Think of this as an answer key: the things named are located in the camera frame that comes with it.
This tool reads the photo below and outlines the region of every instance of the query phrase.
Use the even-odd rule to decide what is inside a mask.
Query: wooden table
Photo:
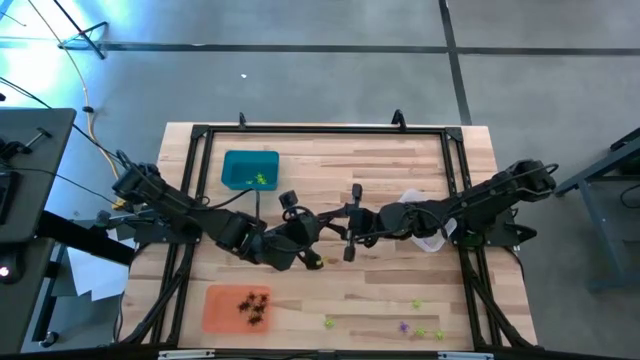
[[[164,179],[179,188],[193,123],[169,123],[158,166]],[[496,172],[487,127],[462,127],[471,179],[474,184]],[[279,187],[261,194],[261,216],[270,225],[281,222],[280,193],[295,189],[300,204],[314,212],[350,201],[353,183],[363,186],[362,206],[377,210],[398,200],[409,188],[429,198],[448,195],[440,142],[429,135],[324,134],[216,134],[205,194],[211,203],[234,192],[220,182],[227,150],[275,150],[280,153]],[[459,175],[457,156],[452,155]],[[195,192],[201,155],[196,157],[190,194]],[[228,206],[253,212],[247,195]],[[471,349],[471,332],[462,286],[460,261],[453,247],[425,253],[408,241],[380,240],[359,247],[352,263],[342,261],[344,242],[325,230],[313,247],[328,257],[325,268],[307,271],[296,260],[289,271],[255,266],[218,249],[203,239],[196,249],[179,346],[265,349],[462,350]],[[166,245],[151,245],[135,260],[123,301],[128,335],[158,296]],[[527,295],[520,268],[504,249],[488,248],[487,261],[497,303],[527,340],[535,343]],[[271,329],[264,335],[213,335],[201,330],[206,289],[213,284],[259,284],[272,290]],[[411,302],[422,300],[420,309]],[[163,339],[173,314],[169,303]],[[485,339],[489,331],[484,307],[479,305]],[[325,329],[325,319],[335,327]],[[424,337],[402,334],[404,321]],[[445,338],[437,341],[434,331]]]

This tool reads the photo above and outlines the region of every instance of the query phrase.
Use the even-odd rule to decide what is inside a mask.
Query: orange plate
[[[238,305],[253,293],[269,296],[261,323],[249,324],[250,311],[240,312]],[[248,334],[262,333],[269,329],[271,288],[260,285],[211,285],[207,288],[202,316],[202,331],[206,333]]]

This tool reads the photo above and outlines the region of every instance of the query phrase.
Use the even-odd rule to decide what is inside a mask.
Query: purple toy
[[[407,332],[409,332],[409,324],[405,323],[404,321],[400,322],[400,331],[404,334],[406,334]]]

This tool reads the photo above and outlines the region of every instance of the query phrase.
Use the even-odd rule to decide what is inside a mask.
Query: teal container
[[[229,150],[224,155],[222,183],[231,190],[273,191],[278,188],[279,164],[276,151]]]

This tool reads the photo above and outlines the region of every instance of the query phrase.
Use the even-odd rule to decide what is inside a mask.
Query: concrete floor
[[[108,21],[110,41],[445,45],[437,0],[137,0],[135,8],[125,0],[62,3],[86,26]],[[50,1],[36,4],[62,36],[73,33]],[[449,0],[449,6],[459,46],[640,45],[634,0],[615,6],[607,0]],[[26,2],[13,1],[8,12],[27,27],[2,18],[0,37],[50,38]],[[73,55],[98,110],[96,133],[107,148],[123,149],[136,161],[155,161],[169,121],[235,121],[239,111],[256,122],[387,123],[401,108],[412,124],[460,124],[445,54],[110,52],[104,61],[91,52]],[[502,168],[522,158],[557,162],[555,177],[562,181],[640,123],[638,57],[460,56],[460,63],[471,120],[490,127]],[[48,42],[3,49],[0,75],[52,106],[83,105],[68,59]],[[3,105],[36,105],[0,90],[8,96]],[[82,115],[76,123],[86,128]],[[60,174],[110,194],[106,162],[77,133]],[[60,181],[47,206],[70,218],[108,209]],[[585,288],[606,264],[581,199],[570,193],[519,207],[518,221],[539,231],[521,253],[539,343],[638,357],[640,292],[594,295]],[[115,304],[91,304],[86,296],[60,301],[52,327],[62,339],[51,349],[108,343]],[[70,323],[70,312],[83,316]]]

